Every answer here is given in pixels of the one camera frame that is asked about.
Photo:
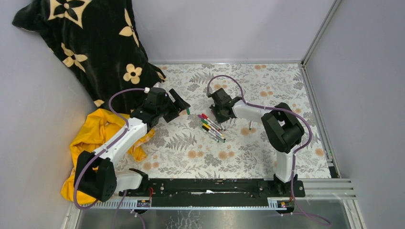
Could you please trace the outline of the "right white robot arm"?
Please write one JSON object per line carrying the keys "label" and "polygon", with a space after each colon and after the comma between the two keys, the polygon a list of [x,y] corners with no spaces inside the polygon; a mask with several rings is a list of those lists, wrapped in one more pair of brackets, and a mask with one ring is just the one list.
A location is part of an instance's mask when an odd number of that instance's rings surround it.
{"label": "right white robot arm", "polygon": [[208,93],[213,99],[211,111],[218,123],[231,118],[244,118],[261,123],[271,146],[277,151],[278,166],[274,174],[275,193],[285,197],[297,180],[294,150],[298,149],[304,128],[286,103],[265,107],[247,103],[242,97],[231,98],[224,89]]}

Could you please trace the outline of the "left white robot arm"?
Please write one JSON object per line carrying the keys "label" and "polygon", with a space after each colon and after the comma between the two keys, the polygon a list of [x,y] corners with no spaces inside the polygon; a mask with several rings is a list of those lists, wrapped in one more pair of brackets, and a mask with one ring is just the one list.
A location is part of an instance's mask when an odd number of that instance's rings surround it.
{"label": "left white robot arm", "polygon": [[142,88],[147,97],[129,118],[124,118],[124,126],[106,143],[95,150],[83,151],[77,159],[74,179],[73,202],[78,208],[77,194],[82,192],[106,202],[113,194],[131,190],[136,196],[148,191],[148,176],[138,170],[116,173],[115,167],[125,153],[145,136],[161,118],[167,123],[177,118],[190,104],[183,100],[174,89]]}

